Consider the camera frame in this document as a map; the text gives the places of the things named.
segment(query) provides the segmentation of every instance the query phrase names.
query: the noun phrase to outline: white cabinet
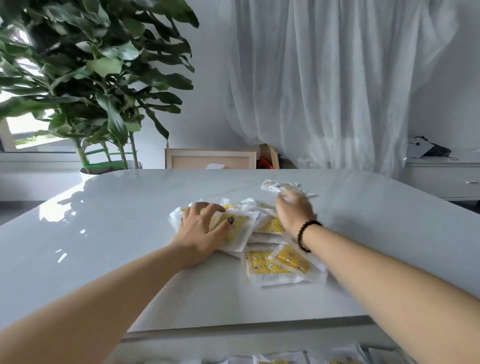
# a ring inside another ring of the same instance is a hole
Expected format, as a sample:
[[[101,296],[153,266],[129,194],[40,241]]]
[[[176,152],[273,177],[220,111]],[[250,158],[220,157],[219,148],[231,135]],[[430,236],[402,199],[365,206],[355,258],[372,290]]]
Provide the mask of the white cabinet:
[[[409,160],[400,181],[446,200],[480,200],[480,158]]]

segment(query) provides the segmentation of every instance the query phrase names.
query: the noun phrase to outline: cabinet drawer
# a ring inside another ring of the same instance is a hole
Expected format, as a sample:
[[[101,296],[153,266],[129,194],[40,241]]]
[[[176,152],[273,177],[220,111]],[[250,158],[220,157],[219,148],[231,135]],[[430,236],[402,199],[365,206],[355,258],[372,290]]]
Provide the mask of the cabinet drawer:
[[[441,198],[477,197],[480,199],[480,167],[409,166],[400,181]]]

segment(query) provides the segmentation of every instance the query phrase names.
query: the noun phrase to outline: hand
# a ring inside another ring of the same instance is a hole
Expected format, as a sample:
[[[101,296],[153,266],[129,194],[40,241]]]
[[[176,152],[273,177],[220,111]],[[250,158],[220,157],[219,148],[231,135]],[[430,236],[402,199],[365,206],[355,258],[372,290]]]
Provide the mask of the hand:
[[[305,222],[317,219],[310,202],[302,194],[282,192],[276,198],[275,204],[282,226],[294,237]]]
[[[220,249],[225,244],[225,238],[230,230],[230,223],[227,220],[209,231],[210,220],[216,211],[225,212],[225,209],[217,204],[196,202],[183,212],[180,229],[171,242],[185,251],[183,268],[203,262],[215,249]]]

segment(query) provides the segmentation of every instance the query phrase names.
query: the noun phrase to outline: plant stem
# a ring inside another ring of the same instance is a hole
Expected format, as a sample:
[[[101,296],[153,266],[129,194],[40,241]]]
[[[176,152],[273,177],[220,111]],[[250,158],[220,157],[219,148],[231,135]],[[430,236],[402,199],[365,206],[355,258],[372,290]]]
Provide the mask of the plant stem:
[[[80,144],[80,140],[76,138],[72,138],[73,145],[75,146],[75,150],[77,151],[78,155],[80,156],[80,161],[82,162],[85,171],[87,174],[90,174],[90,169],[87,167],[90,162],[88,161],[87,156],[85,155],[84,150],[82,149],[82,145]]]
[[[127,165],[127,159],[125,158],[125,151],[123,150],[123,146],[119,146],[119,151],[120,151],[120,155],[121,155],[121,160],[122,160],[123,165],[124,165],[123,169],[127,170],[128,165]]]
[[[111,163],[112,158],[110,158],[110,153],[108,152],[107,143],[100,142],[100,144],[102,145],[102,148],[105,149],[105,154],[107,155],[107,159],[108,159],[109,163]]]
[[[128,137],[130,138],[130,144],[132,145],[132,153],[133,153],[133,162],[135,163],[135,169],[139,169],[138,166],[138,159],[137,159],[137,150],[135,149],[135,141],[133,139],[133,132],[128,132]]]

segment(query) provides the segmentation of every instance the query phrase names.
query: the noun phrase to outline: white flower pot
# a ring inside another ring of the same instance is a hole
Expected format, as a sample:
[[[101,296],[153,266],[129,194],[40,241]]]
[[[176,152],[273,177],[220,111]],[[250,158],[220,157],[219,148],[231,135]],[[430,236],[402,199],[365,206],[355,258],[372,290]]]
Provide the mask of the white flower pot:
[[[139,169],[143,169],[143,165],[141,164],[141,162],[138,162],[138,166],[139,166]],[[127,160],[127,168],[129,170],[135,169],[135,163],[133,162],[133,160]],[[93,168],[91,171],[93,172],[93,174],[87,174],[85,167],[82,167],[82,169],[80,169],[80,177],[82,177],[82,182],[85,182],[90,178],[93,178],[100,174],[109,173],[114,170],[121,170],[121,169],[113,169],[112,167]]]

